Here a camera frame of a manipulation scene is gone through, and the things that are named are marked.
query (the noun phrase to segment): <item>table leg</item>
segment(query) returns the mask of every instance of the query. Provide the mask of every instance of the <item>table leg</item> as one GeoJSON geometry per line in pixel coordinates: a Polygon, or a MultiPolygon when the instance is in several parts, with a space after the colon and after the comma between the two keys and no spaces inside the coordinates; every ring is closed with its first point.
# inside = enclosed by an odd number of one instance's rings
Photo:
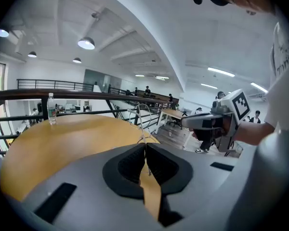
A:
{"type": "Polygon", "coordinates": [[[157,127],[156,127],[156,129],[155,129],[155,134],[157,134],[158,133],[158,128],[159,128],[159,126],[160,126],[160,121],[162,120],[162,118],[163,118],[163,112],[161,112],[160,113],[160,117],[159,117],[159,119],[158,119],[158,125],[157,125],[157,127]]]}
{"type": "Polygon", "coordinates": [[[186,147],[186,145],[187,145],[187,143],[189,141],[189,138],[192,136],[192,134],[193,134],[193,132],[190,132],[189,135],[187,136],[187,139],[186,139],[186,141],[185,141],[185,143],[183,145],[183,149],[186,147]]]}
{"type": "Polygon", "coordinates": [[[166,115],[164,126],[166,125],[167,121],[168,121],[168,115],[166,115]]]}

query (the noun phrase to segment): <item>ceiling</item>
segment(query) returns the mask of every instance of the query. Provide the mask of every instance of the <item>ceiling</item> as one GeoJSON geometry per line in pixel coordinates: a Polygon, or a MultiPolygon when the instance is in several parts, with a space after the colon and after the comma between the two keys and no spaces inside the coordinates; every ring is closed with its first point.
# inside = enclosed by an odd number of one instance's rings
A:
{"type": "Polygon", "coordinates": [[[19,0],[3,23],[11,27],[13,33],[8,40],[15,45],[22,34],[26,48],[30,45],[79,48],[77,42],[82,37],[90,37],[95,42],[94,51],[105,55],[126,73],[171,77],[171,72],[143,37],[93,0],[19,0]]]}
{"type": "MultiPolygon", "coordinates": [[[[276,19],[269,14],[249,15],[234,5],[215,6],[209,0],[159,0],[165,13],[176,23],[185,52],[186,86],[200,83],[224,92],[244,88],[259,93],[255,82],[269,88],[269,53],[276,19]],[[231,72],[234,78],[207,70],[231,72]]],[[[84,36],[95,41],[95,51],[108,57],[126,73],[168,76],[154,49],[127,22],[93,0],[20,0],[4,22],[12,26],[9,36],[15,45],[22,34],[30,47],[78,47],[84,36]]]]}

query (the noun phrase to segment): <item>yellow table top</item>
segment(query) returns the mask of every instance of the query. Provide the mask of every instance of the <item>yellow table top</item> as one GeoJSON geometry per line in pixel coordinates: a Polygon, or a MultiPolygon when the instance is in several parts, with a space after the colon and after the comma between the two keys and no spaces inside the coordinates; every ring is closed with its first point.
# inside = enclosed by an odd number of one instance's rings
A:
{"type": "MultiPolygon", "coordinates": [[[[53,126],[43,121],[27,129],[11,145],[2,162],[1,190],[22,201],[36,185],[69,163],[136,144],[141,134],[135,125],[102,115],[60,116],[53,126]]],[[[146,140],[158,143],[153,136],[146,140]]]]}
{"type": "Polygon", "coordinates": [[[183,113],[179,110],[164,109],[162,112],[177,119],[181,119],[183,115],[183,113]]]}

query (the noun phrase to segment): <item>bottle label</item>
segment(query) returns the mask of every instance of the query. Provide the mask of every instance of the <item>bottle label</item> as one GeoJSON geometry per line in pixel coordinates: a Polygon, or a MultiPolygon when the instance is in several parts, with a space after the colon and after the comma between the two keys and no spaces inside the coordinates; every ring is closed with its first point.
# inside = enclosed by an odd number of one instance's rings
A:
{"type": "Polygon", "coordinates": [[[48,110],[48,116],[55,116],[56,115],[56,109],[48,110]]]}

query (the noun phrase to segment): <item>wooden floor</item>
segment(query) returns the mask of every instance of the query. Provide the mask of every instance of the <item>wooden floor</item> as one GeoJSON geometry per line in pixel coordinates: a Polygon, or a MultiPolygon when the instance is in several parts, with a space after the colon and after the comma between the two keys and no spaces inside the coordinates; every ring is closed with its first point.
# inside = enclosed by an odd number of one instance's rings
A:
{"type": "MultiPolygon", "coordinates": [[[[200,148],[201,141],[198,141],[194,137],[191,137],[188,141],[188,144],[185,148],[183,145],[187,139],[188,134],[190,133],[189,130],[186,128],[181,128],[179,126],[173,127],[173,124],[167,124],[166,126],[162,126],[158,129],[158,133],[154,134],[154,137],[164,145],[169,145],[177,149],[184,149],[187,151],[194,152],[196,149],[200,148]]],[[[204,154],[208,155],[219,155],[224,156],[225,153],[221,153],[217,150],[216,146],[213,145],[210,147],[208,152],[203,152],[204,154]]],[[[229,156],[238,157],[237,155],[232,155],[233,153],[229,154],[229,156]]]]}

